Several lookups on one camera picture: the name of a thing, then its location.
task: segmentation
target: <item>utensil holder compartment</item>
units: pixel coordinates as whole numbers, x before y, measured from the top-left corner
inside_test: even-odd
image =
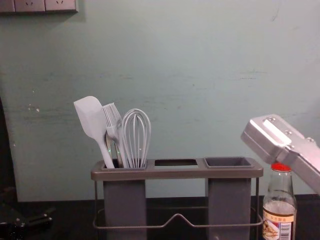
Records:
[[[258,212],[250,223],[251,179],[256,179],[256,209],[259,209],[259,177],[263,168],[252,158],[207,157],[196,159],[150,159],[145,168],[108,169],[98,162],[91,171],[97,202],[97,181],[103,182],[105,230],[108,240],[147,240],[147,230],[163,229],[181,218],[193,228],[207,229],[208,240],[248,240],[250,227],[262,224]],[[148,179],[206,179],[207,219],[193,224],[180,213],[159,225],[147,225]]]

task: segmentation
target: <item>spatula head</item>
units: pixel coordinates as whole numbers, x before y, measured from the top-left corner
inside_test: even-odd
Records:
[[[78,101],[75,101],[73,104],[85,134],[88,137],[93,138],[94,136],[91,130],[89,119],[92,114],[101,111],[101,103],[94,96],[86,96]]]

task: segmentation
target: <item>black surface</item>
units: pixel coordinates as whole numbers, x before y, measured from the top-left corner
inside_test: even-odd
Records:
[[[297,195],[297,240],[320,239],[320,198],[317,195]],[[202,224],[206,219],[206,198],[179,197],[148,199],[148,224],[163,224],[175,213],[185,215],[192,223]],[[30,217],[42,213],[49,207],[56,207],[52,214],[53,225],[50,230],[40,232],[27,240],[94,240],[95,230],[92,226],[94,218],[94,201],[54,201],[54,202],[22,202],[17,209]],[[176,219],[166,228],[148,231],[151,240],[205,240],[206,231],[193,229],[181,219]]]
[[[2,200],[17,201],[17,192],[5,113],[0,98],[0,203]]]

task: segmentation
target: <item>electrical outlet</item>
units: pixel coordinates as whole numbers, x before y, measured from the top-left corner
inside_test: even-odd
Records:
[[[76,0],[45,0],[45,10],[50,11],[77,11]]]
[[[0,0],[0,13],[15,12],[14,0]]]
[[[44,12],[45,0],[14,0],[15,11],[26,12]]]

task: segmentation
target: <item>painted wall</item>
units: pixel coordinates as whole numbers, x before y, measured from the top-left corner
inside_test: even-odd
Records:
[[[101,154],[73,106],[88,95],[149,115],[150,158],[258,159],[240,135],[268,113],[320,142],[319,0],[79,4],[74,15],[0,17],[0,94],[20,201],[93,198]],[[201,179],[147,184],[149,197],[204,193]]]

